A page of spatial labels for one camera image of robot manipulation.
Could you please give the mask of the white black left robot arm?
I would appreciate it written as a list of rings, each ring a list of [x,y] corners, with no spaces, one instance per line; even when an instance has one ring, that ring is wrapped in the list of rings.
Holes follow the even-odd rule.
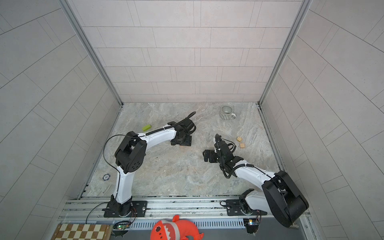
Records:
[[[132,203],[132,187],[135,172],[142,166],[146,156],[146,150],[165,141],[170,141],[172,146],[192,145],[192,134],[196,126],[190,118],[195,112],[189,114],[180,122],[169,122],[164,127],[148,133],[137,134],[133,131],[124,135],[115,152],[116,167],[119,175],[117,186],[111,195],[111,200],[107,203],[104,217],[126,217],[134,213]]]

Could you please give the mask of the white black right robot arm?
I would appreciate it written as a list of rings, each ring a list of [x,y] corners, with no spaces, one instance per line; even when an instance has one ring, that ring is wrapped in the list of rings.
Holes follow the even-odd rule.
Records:
[[[284,227],[289,228],[309,208],[309,203],[285,171],[278,173],[262,170],[245,159],[234,156],[236,146],[220,135],[214,138],[214,149],[205,150],[205,162],[218,163],[226,179],[231,177],[248,181],[257,188],[248,189],[238,200],[226,200],[224,207],[230,216],[262,216],[271,214]]]

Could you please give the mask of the lime green long block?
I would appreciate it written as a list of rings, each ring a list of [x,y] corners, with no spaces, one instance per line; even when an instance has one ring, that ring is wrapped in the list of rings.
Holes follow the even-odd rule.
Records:
[[[145,125],[144,127],[142,127],[142,131],[146,132],[146,131],[148,131],[151,128],[152,128],[152,126],[150,124],[148,124],[148,125]]]

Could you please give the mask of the striped ceramic mug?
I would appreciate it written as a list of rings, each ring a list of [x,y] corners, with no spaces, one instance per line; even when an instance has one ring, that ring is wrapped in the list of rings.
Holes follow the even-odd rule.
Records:
[[[220,118],[222,120],[233,120],[237,117],[233,108],[230,106],[222,106],[220,109]]]

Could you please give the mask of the right controller circuit board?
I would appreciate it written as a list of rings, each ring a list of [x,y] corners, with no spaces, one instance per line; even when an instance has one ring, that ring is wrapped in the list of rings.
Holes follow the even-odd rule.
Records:
[[[253,219],[243,219],[244,226],[246,228],[246,231],[248,234],[256,234],[259,230],[260,226],[260,219],[259,218],[253,218]]]

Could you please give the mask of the controller circuit board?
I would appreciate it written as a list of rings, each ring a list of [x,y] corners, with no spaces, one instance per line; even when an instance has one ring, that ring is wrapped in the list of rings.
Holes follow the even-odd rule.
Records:
[[[121,236],[123,237],[130,228],[131,221],[120,221],[113,225],[113,234],[115,237]]]
[[[253,218],[253,219],[243,219],[244,226],[246,228],[246,231],[248,234],[256,234],[259,230],[260,226],[260,219],[259,218]]]

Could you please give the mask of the red shark plush toy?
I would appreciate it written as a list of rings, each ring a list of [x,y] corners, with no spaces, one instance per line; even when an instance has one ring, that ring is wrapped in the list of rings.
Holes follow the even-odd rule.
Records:
[[[150,235],[150,240],[202,240],[204,233],[200,233],[197,226],[188,220],[180,220],[179,215],[175,215],[171,221],[158,221]]]

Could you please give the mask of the left controller circuit board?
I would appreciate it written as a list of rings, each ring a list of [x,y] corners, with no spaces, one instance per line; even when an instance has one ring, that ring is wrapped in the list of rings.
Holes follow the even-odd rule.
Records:
[[[121,236],[123,237],[130,228],[131,221],[120,221],[113,225],[113,234],[115,237]]]

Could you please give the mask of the wooden chessboard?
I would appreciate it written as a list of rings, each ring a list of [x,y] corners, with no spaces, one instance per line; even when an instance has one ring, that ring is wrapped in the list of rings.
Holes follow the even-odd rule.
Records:
[[[109,240],[111,225],[59,224],[52,240]]]

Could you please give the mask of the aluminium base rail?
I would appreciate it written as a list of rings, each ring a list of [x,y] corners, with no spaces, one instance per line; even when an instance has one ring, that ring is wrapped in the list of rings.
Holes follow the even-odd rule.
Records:
[[[109,198],[82,198],[68,200],[58,220],[62,223],[101,223],[120,220],[159,220],[171,219],[179,215],[181,219],[232,219],[249,218],[255,215],[244,215],[240,210],[226,206],[227,200],[237,201],[237,196],[226,197],[142,197],[133,198],[137,216],[128,214],[120,217],[109,213],[104,216]]]

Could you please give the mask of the aluminium corner post right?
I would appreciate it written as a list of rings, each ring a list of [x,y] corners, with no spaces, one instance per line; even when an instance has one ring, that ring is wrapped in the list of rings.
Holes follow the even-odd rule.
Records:
[[[298,14],[293,22],[293,25],[289,31],[289,34],[287,36],[287,39],[285,40],[285,43],[283,45],[283,48],[281,50],[281,53],[278,57],[278,60],[273,68],[273,71],[271,73],[271,76],[266,84],[266,88],[265,90],[263,91],[263,94],[261,96],[261,99],[259,101],[259,106],[262,106],[263,103],[266,101],[266,98],[267,98],[267,95],[272,87],[272,84],[279,72],[279,69],[281,68],[283,62],[284,62],[284,59],[285,57],[287,56],[288,54],[288,51],[300,29],[300,26],[310,8],[310,5],[311,5],[312,1],[311,0],[304,0],[299,8],[299,11],[298,11]]]

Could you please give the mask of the aluminium corner post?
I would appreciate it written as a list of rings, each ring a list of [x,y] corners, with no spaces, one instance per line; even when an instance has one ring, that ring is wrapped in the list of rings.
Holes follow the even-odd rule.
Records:
[[[113,86],[111,79],[109,78],[107,72],[105,71],[105,68],[102,66],[102,63],[100,59],[98,58],[94,48],[91,46],[90,41],[88,40],[83,28],[81,27],[79,21],[77,20],[73,10],[71,9],[68,1],[66,0],[58,0],[58,3],[60,7],[62,8],[65,16],[67,17],[68,21],[70,22],[72,28],[74,29],[75,33],[77,34],[81,44],[87,51],[91,61],[95,65],[96,69],[98,70],[99,74],[101,75],[102,79],[105,81],[105,83],[108,85],[109,89],[113,93],[115,99],[119,103],[119,105],[122,107],[124,103],[121,101],[120,96],[118,95],[115,87]]]
[[[261,99],[259,101],[259,106],[262,106],[263,103],[266,101],[266,98],[267,98],[267,95],[272,87],[272,84],[279,72],[279,69],[281,68],[283,62],[284,62],[284,59],[285,57],[287,56],[288,54],[288,51],[300,29],[300,26],[310,8],[310,5],[311,5],[312,1],[311,0],[304,0],[299,8],[299,11],[298,11],[298,14],[293,22],[293,25],[289,31],[289,34],[287,36],[287,39],[285,40],[285,43],[283,45],[283,48],[281,50],[281,53],[278,57],[278,60],[273,68],[273,71],[271,73],[271,76],[266,84],[266,88],[265,90],[263,91],[263,94],[261,96]]]

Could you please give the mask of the aluminium corner post left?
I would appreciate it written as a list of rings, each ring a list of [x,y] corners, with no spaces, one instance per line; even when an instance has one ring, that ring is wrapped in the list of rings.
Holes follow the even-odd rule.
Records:
[[[108,85],[109,89],[113,93],[115,99],[119,103],[119,105],[122,107],[124,103],[121,101],[120,96],[118,95],[115,87],[113,86],[111,79],[109,78],[107,72],[105,71],[105,68],[102,66],[102,63],[100,59],[98,58],[94,48],[91,46],[90,41],[88,40],[83,28],[81,27],[79,21],[77,20],[73,10],[71,9],[68,1],[66,0],[58,0],[58,3],[60,7],[62,8],[65,16],[67,17],[68,21],[70,22],[72,28],[74,29],[75,33],[77,34],[81,44],[87,51],[91,61],[95,65],[96,69],[98,70],[99,74],[101,75],[102,79],[105,81],[105,83]]]

